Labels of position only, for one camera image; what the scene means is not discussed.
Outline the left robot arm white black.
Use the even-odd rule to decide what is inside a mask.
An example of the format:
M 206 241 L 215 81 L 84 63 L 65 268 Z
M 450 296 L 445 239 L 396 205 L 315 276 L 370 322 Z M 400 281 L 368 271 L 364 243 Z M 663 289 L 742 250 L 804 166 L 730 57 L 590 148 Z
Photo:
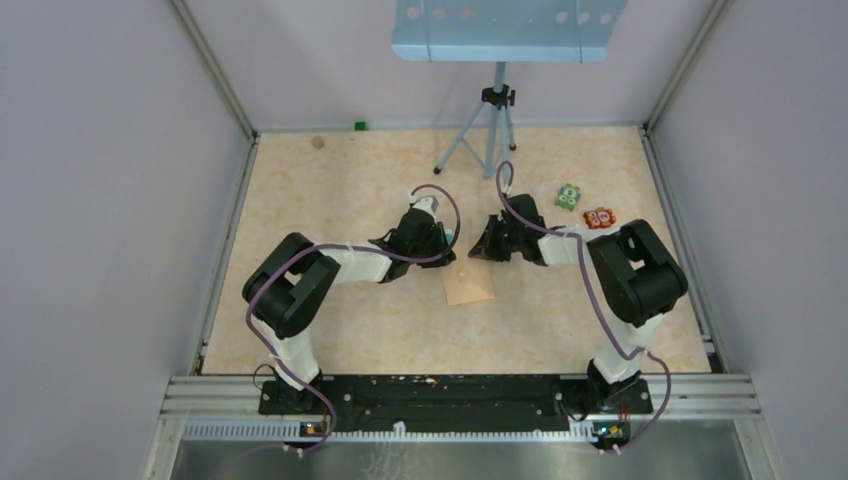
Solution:
M 299 232 L 287 235 L 242 289 L 245 323 L 268 350 L 274 373 L 262 386 L 261 413 L 312 414 L 326 407 L 309 328 L 333 286 L 388 284 L 413 265 L 445 267 L 456 259 L 456 240 L 433 208 L 421 204 L 364 244 L 315 244 Z

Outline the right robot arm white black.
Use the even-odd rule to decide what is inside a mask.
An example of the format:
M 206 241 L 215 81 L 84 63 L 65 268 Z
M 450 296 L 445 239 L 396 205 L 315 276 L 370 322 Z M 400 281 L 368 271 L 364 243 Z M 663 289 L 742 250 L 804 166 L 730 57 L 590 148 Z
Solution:
M 586 397 L 594 409 L 614 411 L 637 383 L 656 329 L 688 291 L 681 267 L 643 219 L 605 229 L 548 227 L 528 194 L 506 199 L 468 255 L 508 262 L 515 253 L 539 266 L 579 268 L 607 337 L 588 365 Z

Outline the peach envelope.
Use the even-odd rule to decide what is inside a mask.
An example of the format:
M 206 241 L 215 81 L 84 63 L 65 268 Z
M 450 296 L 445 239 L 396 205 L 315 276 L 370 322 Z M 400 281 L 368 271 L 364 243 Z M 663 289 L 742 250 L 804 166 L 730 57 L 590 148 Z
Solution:
M 444 267 L 441 272 L 448 306 L 490 301 L 496 298 L 488 262 L 461 257 Z

